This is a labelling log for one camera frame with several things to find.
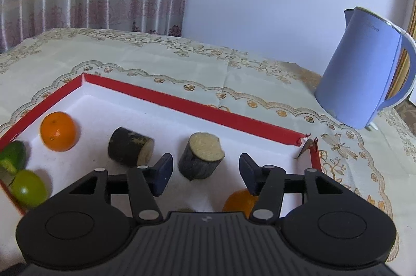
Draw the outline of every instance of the kettle spout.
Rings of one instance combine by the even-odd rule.
[[[345,29],[347,29],[349,21],[351,20],[353,13],[354,13],[354,8],[346,9],[344,11],[344,14],[345,14]]]

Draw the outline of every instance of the kettle handle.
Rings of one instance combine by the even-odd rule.
[[[401,48],[406,48],[407,54],[409,55],[410,60],[410,69],[409,74],[402,88],[396,93],[396,95],[391,98],[384,100],[377,108],[377,110],[382,110],[387,107],[394,107],[402,102],[407,96],[411,93],[412,89],[416,83],[416,42],[411,37],[411,35],[406,32],[404,29],[396,26],[402,34],[401,38]]]

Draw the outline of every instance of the white tray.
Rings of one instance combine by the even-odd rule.
[[[46,148],[39,137],[41,121],[55,111],[67,112],[80,129],[79,141],[62,153]],[[319,157],[314,150],[307,150],[297,159],[306,140],[303,134],[90,74],[73,79],[37,105],[0,139],[0,148],[14,138],[24,141],[30,153],[27,169],[36,172],[51,195],[55,195],[97,167],[106,168],[109,174],[126,172],[126,167],[112,161],[107,154],[111,134],[120,126],[155,139],[150,165],[156,163],[164,153],[173,156],[172,177],[163,195],[156,198],[164,216],[169,211],[181,208],[201,212],[221,211],[231,193],[245,188],[238,168],[242,153],[248,153],[261,166],[280,166],[287,173],[302,174],[312,166],[320,169]],[[220,138],[225,159],[209,178],[190,182],[180,174],[177,163],[188,138],[198,131],[212,133]],[[131,215],[127,195],[113,195],[112,204],[126,215]],[[285,195],[281,216],[300,204],[300,195]],[[6,208],[4,200],[0,207],[3,213]],[[8,228],[14,228],[17,224],[16,211],[13,213]],[[11,237],[14,237],[14,232],[10,233],[9,241],[13,241]]]

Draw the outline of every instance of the lace tablecloth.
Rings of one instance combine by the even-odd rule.
[[[311,133],[322,170],[394,220],[390,267],[416,274],[416,139],[394,109],[379,113],[379,131],[357,131],[319,106],[319,75],[295,63],[172,36],[53,29],[0,55],[0,135],[82,72]]]

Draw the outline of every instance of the lime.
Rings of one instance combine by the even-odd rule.
[[[30,170],[17,172],[10,189],[13,196],[27,207],[37,207],[48,198],[45,184]]]
[[[0,166],[10,174],[16,174],[26,163],[26,148],[22,141],[13,141],[0,151]]]

